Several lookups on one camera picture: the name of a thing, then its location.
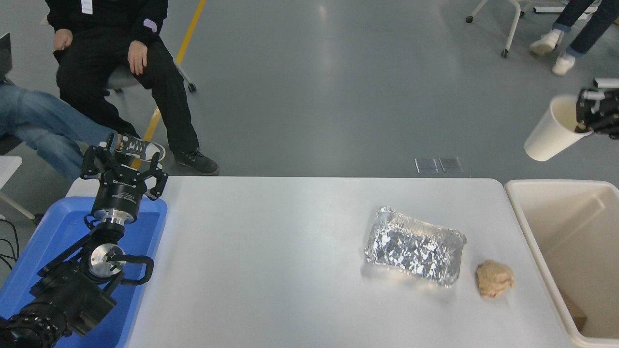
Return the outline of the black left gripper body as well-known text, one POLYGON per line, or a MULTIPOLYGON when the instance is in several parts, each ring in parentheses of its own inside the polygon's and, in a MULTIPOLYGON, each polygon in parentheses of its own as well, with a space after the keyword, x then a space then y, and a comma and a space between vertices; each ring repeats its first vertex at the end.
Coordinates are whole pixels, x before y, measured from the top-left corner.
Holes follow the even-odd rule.
POLYGON ((102 178, 91 215, 99 221, 115 217, 122 223, 134 223, 146 189, 143 181, 125 183, 116 178, 102 178))

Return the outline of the person's left hand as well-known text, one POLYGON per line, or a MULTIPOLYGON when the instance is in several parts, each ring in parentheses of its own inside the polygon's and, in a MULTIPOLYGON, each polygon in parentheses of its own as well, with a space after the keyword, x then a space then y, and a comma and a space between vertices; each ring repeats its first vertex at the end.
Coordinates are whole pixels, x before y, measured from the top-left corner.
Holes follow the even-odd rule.
POLYGON ((147 46, 140 41, 132 41, 128 49, 127 60, 133 75, 143 75, 147 66, 147 46))

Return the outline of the person's right hand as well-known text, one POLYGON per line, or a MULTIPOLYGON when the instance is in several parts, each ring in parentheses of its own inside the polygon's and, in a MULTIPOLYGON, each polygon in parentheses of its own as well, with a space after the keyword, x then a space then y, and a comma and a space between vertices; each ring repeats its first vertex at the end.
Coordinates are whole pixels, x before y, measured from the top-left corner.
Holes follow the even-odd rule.
POLYGON ((53 38, 53 50, 61 51, 69 46, 71 46, 73 42, 73 33, 70 29, 58 29, 55 31, 53 38))

